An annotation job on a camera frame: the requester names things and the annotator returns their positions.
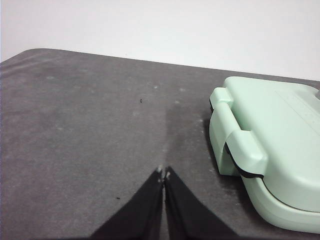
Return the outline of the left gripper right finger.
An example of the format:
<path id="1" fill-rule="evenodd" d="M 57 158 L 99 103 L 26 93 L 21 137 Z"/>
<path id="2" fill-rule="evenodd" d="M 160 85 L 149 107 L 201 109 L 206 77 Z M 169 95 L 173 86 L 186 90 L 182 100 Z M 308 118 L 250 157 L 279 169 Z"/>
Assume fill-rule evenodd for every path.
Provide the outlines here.
<path id="1" fill-rule="evenodd" d="M 164 177 L 165 206 L 171 240 L 236 240 L 238 235 L 210 211 L 172 167 Z"/>

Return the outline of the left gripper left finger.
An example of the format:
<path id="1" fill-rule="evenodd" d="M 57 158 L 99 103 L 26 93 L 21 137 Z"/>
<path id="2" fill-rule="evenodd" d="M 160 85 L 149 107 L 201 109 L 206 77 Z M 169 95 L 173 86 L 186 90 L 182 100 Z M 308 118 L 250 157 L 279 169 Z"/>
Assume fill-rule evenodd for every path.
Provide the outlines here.
<path id="1" fill-rule="evenodd" d="M 157 167 L 132 198 L 100 226 L 91 240 L 158 240 L 163 211 L 162 168 Z"/>

